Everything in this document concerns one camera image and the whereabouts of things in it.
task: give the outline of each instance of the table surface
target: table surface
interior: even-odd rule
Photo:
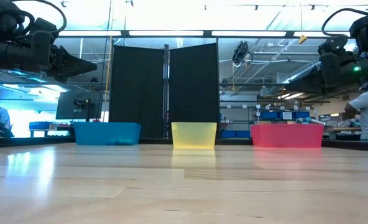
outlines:
[[[0,148],[0,223],[368,223],[368,152]]]

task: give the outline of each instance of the red bin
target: red bin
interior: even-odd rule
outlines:
[[[323,125],[257,124],[251,127],[253,145],[258,147],[319,148]]]

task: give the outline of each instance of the translucent yellow bin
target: translucent yellow bin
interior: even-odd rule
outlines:
[[[217,123],[172,122],[173,146],[180,149],[213,149]]]

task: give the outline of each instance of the ceiling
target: ceiling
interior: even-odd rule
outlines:
[[[106,29],[108,23],[109,0],[97,0],[97,4],[82,1],[65,1],[63,7],[61,1],[53,0],[60,7],[68,19],[66,30],[100,30]],[[208,4],[200,4],[204,1],[183,1],[171,0],[169,3],[163,0],[134,0],[134,5],[130,1],[115,0],[113,2],[112,20],[113,29],[230,29],[230,30],[320,30],[323,21],[335,10],[345,6],[328,6],[334,3],[331,1],[205,1]],[[346,1],[352,8],[365,10],[368,8],[368,1]],[[49,6],[41,5],[37,2],[18,2],[17,5],[22,10],[31,12],[35,17],[42,16],[57,26],[61,24],[60,15],[57,11],[50,10]],[[327,30],[348,30],[349,26],[360,15],[343,12],[334,17]],[[236,68],[232,66],[232,54],[240,41],[245,40],[251,49],[254,61],[258,64],[243,65],[233,73]],[[152,49],[162,49],[165,44],[170,49],[189,47],[194,45],[209,44],[217,42],[219,45],[219,78],[235,77],[235,82],[247,83],[276,83],[278,73],[291,74],[308,62],[318,60],[316,51],[318,45],[324,39],[310,39],[303,44],[297,40],[290,39],[206,39],[206,38],[126,38],[113,39],[114,45],[125,45],[130,47],[145,47]],[[111,43],[109,38],[64,38],[60,37],[55,41],[56,45],[64,46],[69,53],[76,57],[97,63],[98,69],[93,72],[78,75],[68,79],[72,86],[63,86],[68,90],[89,90],[92,78],[97,78],[101,82],[106,81],[108,72],[109,49]],[[279,60],[290,60],[289,62],[279,62]],[[40,74],[30,73],[19,75],[0,71],[0,83],[21,83],[39,84],[36,78],[42,78],[49,83],[55,83],[47,77],[40,77]],[[240,91],[259,91],[261,86],[245,87]]]

